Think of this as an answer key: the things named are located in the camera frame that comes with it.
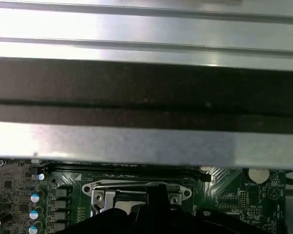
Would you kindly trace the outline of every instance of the reflective metal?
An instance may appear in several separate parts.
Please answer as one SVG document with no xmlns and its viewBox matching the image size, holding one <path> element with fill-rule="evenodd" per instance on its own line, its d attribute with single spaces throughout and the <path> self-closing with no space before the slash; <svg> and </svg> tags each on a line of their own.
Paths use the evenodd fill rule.
<svg viewBox="0 0 293 234">
<path fill-rule="evenodd" d="M 171 204 L 182 203 L 183 200 L 187 200 L 192 196 L 192 191 L 189 188 L 174 183 L 166 183 L 163 181 L 129 181 L 129 180 L 111 180 L 103 179 L 95 181 L 83 186 L 83 193 L 91 197 L 91 207 L 96 214 L 102 213 L 108 209 L 114 207 L 114 198 L 116 192 L 127 195 L 139 194 L 146 195 L 146 192 L 137 191 L 137 188 L 145 188 L 148 186 L 157 186 L 159 184 L 166 185 L 168 196 L 171 199 Z M 91 191 L 85 191 L 85 187 L 91 188 Z M 127 206 L 125 211 L 130 213 L 130 208 Z"/>
<path fill-rule="evenodd" d="M 0 122 L 0 158 L 293 169 L 293 135 Z"/>
<path fill-rule="evenodd" d="M 293 0 L 0 0 L 0 57 L 293 70 Z"/>
</svg>

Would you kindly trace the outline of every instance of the electrolytic capacitor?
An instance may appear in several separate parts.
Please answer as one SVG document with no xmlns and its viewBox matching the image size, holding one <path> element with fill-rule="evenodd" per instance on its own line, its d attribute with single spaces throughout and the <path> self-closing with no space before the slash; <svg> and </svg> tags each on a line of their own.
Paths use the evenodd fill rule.
<svg viewBox="0 0 293 234">
<path fill-rule="evenodd" d="M 33 226 L 30 226 L 28 229 L 29 234 L 38 234 L 43 228 L 43 224 L 40 221 L 34 223 Z"/>
<path fill-rule="evenodd" d="M 8 221 L 10 221 L 10 220 L 12 220 L 12 219 L 13 219 L 13 215 L 12 215 L 11 213 L 8 213 L 8 214 L 6 214 L 6 215 L 0 217 L 0 226 L 1 226 L 3 223 L 6 223 L 6 222 L 8 222 Z"/>
<path fill-rule="evenodd" d="M 3 167 L 6 165 L 6 161 L 5 160 L 0 160 L 0 167 Z"/>
<path fill-rule="evenodd" d="M 36 203 L 39 200 L 42 200 L 43 197 L 44 197 L 44 192 L 42 190 L 38 190 L 37 192 L 31 195 L 30 200 Z"/>
<path fill-rule="evenodd" d="M 32 220 L 36 220 L 38 217 L 40 217 L 43 214 L 44 210 L 43 207 L 37 206 L 33 211 L 29 213 L 29 217 Z"/>
</svg>

